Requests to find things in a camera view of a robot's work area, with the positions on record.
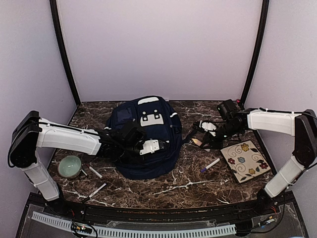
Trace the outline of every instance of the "white wall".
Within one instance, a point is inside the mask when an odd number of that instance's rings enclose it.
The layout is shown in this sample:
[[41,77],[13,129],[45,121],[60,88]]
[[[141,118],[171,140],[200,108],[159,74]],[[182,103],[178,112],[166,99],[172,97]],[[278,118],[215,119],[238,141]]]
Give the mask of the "white wall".
[[[59,123],[75,110],[48,0],[0,1],[0,102],[0,236],[15,237],[33,189],[21,170],[7,166],[12,132],[30,110]],[[52,150],[41,155],[47,165]]]
[[82,101],[241,96],[261,0],[59,0]]
[[[271,1],[264,41],[247,107],[317,112],[317,1]],[[280,169],[294,150],[294,138],[261,132]],[[310,237],[317,237],[317,168],[293,186]]]

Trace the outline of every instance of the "blue flower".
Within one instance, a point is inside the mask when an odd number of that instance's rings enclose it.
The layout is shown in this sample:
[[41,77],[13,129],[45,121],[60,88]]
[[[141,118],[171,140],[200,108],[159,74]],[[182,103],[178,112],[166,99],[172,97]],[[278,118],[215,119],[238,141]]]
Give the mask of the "blue flower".
[[239,157],[239,158],[238,158],[238,161],[239,161],[240,163],[244,163],[246,160],[245,160],[243,157]]

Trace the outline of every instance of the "floral tile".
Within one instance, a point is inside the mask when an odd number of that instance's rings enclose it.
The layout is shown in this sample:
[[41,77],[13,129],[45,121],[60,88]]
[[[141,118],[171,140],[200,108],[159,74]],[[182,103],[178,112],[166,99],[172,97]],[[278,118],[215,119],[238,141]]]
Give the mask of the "floral tile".
[[270,166],[252,141],[244,141],[221,150],[239,183],[270,171]]

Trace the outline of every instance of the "flower pattern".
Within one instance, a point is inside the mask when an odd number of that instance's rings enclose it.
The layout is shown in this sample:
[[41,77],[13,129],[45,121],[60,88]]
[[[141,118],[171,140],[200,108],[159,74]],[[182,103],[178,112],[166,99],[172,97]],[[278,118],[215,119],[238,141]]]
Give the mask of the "flower pattern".
[[249,169],[249,174],[254,175],[256,172],[254,169]]
[[228,162],[232,165],[235,165],[235,161],[232,158],[228,159]]
[[241,148],[243,151],[247,152],[249,150],[249,145],[246,143],[243,143],[243,145],[241,145]]
[[261,164],[260,164],[260,167],[261,167],[263,170],[265,170],[265,169],[268,167],[268,165],[267,165],[267,163],[261,163]]
[[245,160],[243,157],[239,157],[239,158],[238,158],[238,161],[239,161],[240,163],[244,163],[246,160]]

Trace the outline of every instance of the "yellow flower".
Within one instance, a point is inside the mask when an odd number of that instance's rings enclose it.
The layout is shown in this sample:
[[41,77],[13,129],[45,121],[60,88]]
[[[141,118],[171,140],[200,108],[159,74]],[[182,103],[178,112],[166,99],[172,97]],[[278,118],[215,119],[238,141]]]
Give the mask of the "yellow flower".
[[256,172],[255,172],[254,169],[249,169],[249,173],[250,173],[251,175],[254,175]]
[[246,143],[243,143],[243,145],[241,145],[241,148],[245,152],[247,152],[249,150],[249,146]]

